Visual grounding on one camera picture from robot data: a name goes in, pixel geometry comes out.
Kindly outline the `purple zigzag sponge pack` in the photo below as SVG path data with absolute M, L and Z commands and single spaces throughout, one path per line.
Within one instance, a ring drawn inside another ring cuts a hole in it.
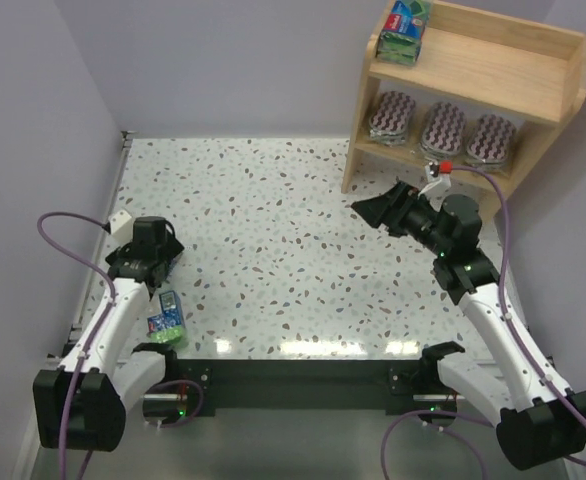
M 373 141 L 386 146 L 403 145 L 416 111 L 415 100 L 399 91 L 384 92 L 369 118 L 369 134 Z
M 495 114 L 484 114 L 468 137 L 464 162 L 485 172 L 504 171 L 509 165 L 517 133 L 516 126 Z
M 462 150 L 467 126 L 465 113 L 452 103 L 439 101 L 427 112 L 420 148 L 428 160 L 446 161 Z

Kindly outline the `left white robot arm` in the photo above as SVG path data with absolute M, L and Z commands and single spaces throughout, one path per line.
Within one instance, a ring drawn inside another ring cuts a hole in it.
M 55 368 L 42 369 L 33 398 L 42 447 L 113 451 L 134 403 L 131 385 L 116 380 L 116 365 L 133 323 L 166 283 L 184 251 L 171 222 L 133 218 L 122 210 L 101 223 L 118 244 L 108 267 L 87 266 L 105 291 L 88 326 Z

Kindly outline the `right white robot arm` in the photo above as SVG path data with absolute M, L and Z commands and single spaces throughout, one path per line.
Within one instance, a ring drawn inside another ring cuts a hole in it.
M 461 345 L 445 342 L 423 349 L 412 384 L 441 385 L 467 399 L 494 427 L 503 454 L 518 470 L 581 452 L 586 391 L 573 390 L 518 317 L 501 275 L 479 246 L 477 203 L 453 194 L 434 208 L 417 188 L 399 182 L 352 208 L 369 226 L 410 236 L 434 253 L 437 283 L 471 321 L 502 374 L 496 379 Z

